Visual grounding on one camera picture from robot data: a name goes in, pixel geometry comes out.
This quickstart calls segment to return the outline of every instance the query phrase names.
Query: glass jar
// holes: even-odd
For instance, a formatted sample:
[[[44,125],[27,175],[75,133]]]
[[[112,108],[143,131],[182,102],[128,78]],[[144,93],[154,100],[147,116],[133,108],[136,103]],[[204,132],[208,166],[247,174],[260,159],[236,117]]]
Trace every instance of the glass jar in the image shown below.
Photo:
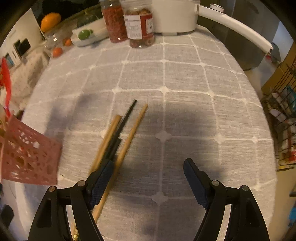
[[[123,18],[123,9],[119,0],[99,0],[102,14],[105,19],[109,38],[112,43],[126,40],[126,27]]]
[[[130,46],[142,48],[154,44],[152,1],[122,0],[120,3]]]

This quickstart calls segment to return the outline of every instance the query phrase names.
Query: metal screw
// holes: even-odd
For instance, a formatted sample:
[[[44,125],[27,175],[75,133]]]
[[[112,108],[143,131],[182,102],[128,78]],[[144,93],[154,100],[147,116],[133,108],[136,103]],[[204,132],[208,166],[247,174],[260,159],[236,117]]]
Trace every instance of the metal screw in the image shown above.
[[[220,182],[217,181],[217,180],[213,180],[213,181],[212,181],[212,184],[213,184],[214,186],[219,186]]]
[[[83,187],[85,185],[85,181],[81,180],[77,183],[79,187]]]
[[[55,190],[55,186],[49,187],[48,191],[53,192]]]
[[[244,191],[248,191],[248,190],[249,190],[249,187],[246,186],[246,185],[242,185],[242,190],[244,190]]]

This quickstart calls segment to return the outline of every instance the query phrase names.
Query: wire rack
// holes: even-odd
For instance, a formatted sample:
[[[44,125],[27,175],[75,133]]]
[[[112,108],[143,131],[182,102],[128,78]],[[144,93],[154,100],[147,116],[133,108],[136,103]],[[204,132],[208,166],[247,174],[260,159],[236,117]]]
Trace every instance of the wire rack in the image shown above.
[[[261,100],[274,139],[278,170],[296,165],[296,57]]]

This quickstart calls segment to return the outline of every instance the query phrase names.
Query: orange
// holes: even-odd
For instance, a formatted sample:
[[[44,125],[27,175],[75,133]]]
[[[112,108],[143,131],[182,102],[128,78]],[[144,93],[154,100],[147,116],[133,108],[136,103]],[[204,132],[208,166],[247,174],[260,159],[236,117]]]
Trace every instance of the orange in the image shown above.
[[[40,29],[45,33],[51,30],[54,26],[58,25],[61,20],[62,17],[59,13],[51,12],[41,20]]]
[[[72,45],[71,39],[70,38],[63,39],[63,45],[64,46],[71,46]]]
[[[57,58],[57,57],[60,57],[61,55],[62,55],[62,53],[63,53],[63,49],[62,48],[54,48],[53,50],[52,50],[52,57],[53,58]]]

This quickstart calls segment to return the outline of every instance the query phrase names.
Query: table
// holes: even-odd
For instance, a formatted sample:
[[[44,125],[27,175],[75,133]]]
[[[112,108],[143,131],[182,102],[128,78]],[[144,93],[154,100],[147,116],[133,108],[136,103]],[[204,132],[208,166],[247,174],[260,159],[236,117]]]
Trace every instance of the table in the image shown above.
[[[183,174],[186,158],[224,185],[248,185],[268,226],[276,169],[262,106],[234,57],[200,26],[156,36],[145,49],[106,39],[50,61],[23,122],[63,142],[59,188],[87,178],[112,117],[123,115],[133,99],[138,104],[123,139],[142,105],[149,107],[97,223],[105,240],[193,240],[205,210]],[[15,188],[28,233],[47,187]]]

